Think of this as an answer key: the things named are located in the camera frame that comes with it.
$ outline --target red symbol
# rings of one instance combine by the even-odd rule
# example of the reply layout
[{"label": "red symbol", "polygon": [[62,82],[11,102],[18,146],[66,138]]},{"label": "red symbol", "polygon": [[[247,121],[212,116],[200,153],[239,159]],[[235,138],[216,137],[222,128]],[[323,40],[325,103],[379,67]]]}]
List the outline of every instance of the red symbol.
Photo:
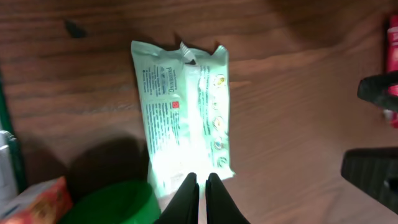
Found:
[{"label": "red symbol", "polygon": [[173,109],[178,109],[178,108],[180,108],[180,103],[179,103],[178,101],[174,101],[174,102],[172,103],[172,108],[173,108]]}]

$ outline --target wooden table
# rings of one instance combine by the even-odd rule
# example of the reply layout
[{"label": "wooden table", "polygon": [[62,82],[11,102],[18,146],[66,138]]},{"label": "wooden table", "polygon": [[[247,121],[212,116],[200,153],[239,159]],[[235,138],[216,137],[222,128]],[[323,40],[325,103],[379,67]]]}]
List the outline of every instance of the wooden table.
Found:
[{"label": "wooden table", "polygon": [[[119,138],[142,148],[132,40],[176,49],[182,39],[209,51],[220,43],[230,52],[236,172],[225,185],[247,219],[397,223],[340,177],[345,150],[398,145],[381,111],[356,97],[361,78],[382,72],[382,23],[393,8],[392,0],[1,0],[0,66],[28,180],[62,175],[82,155],[89,162],[75,167],[89,180],[101,176],[86,164],[104,171],[111,166],[98,161],[115,160],[126,170],[141,160],[129,140],[87,152]],[[71,38],[64,19],[87,36]]]}]

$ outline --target plastic packet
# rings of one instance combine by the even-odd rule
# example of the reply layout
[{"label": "plastic packet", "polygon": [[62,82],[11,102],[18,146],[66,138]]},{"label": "plastic packet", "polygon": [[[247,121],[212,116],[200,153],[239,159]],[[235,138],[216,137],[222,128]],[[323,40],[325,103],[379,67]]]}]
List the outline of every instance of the plastic packet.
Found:
[{"label": "plastic packet", "polygon": [[156,196],[176,191],[188,173],[204,185],[209,174],[234,175],[229,158],[228,51],[213,55],[133,41],[131,52],[141,100]]}]

